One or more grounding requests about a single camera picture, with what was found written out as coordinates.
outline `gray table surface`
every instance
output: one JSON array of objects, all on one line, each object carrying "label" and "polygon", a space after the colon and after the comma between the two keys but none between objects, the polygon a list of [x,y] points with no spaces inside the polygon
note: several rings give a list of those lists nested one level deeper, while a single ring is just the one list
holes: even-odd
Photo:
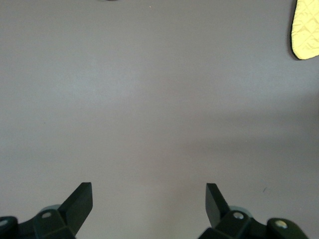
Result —
[{"label": "gray table surface", "polygon": [[295,0],[0,0],[0,214],[92,182],[79,239],[195,239],[205,184],[319,239],[319,57]]}]

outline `screw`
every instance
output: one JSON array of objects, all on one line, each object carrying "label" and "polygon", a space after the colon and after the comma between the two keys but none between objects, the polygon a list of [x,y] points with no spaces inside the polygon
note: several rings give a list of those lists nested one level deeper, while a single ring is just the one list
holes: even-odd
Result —
[{"label": "screw", "polygon": [[276,224],[276,226],[278,226],[279,228],[283,228],[283,229],[287,229],[287,228],[288,228],[287,223],[285,223],[285,222],[282,221],[282,220],[277,220],[277,221],[275,221],[275,224]]},{"label": "screw", "polygon": [[42,214],[42,218],[49,218],[49,217],[51,217],[51,216],[52,216],[51,213],[44,213],[44,214]]},{"label": "screw", "polygon": [[244,215],[242,215],[240,212],[235,212],[233,215],[236,219],[244,219]]},{"label": "screw", "polygon": [[2,220],[0,221],[0,227],[6,225],[8,223],[8,220]]}]

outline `black plastic claw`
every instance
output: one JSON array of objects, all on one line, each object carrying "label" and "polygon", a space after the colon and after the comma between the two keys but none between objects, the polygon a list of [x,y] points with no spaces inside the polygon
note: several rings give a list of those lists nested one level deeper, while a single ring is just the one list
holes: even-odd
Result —
[{"label": "black plastic claw", "polygon": [[0,217],[0,238],[9,239],[14,236],[18,225],[15,217]]},{"label": "black plastic claw", "polygon": [[75,235],[93,208],[92,184],[81,183],[80,186],[58,208],[65,224]]},{"label": "black plastic claw", "polygon": [[33,218],[33,227],[37,239],[75,239],[75,234],[55,209],[36,215]]},{"label": "black plastic claw", "polygon": [[297,224],[287,219],[271,218],[267,222],[267,228],[269,228],[278,239],[308,239]]},{"label": "black plastic claw", "polygon": [[230,212],[228,204],[214,183],[207,183],[206,185],[206,212],[213,228]]}]

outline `yellow cloth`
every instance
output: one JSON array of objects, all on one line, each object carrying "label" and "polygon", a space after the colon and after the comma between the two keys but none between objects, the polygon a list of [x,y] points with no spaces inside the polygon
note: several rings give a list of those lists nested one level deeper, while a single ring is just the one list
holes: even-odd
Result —
[{"label": "yellow cloth", "polygon": [[302,60],[319,55],[319,0],[298,0],[292,27],[292,48]]}]

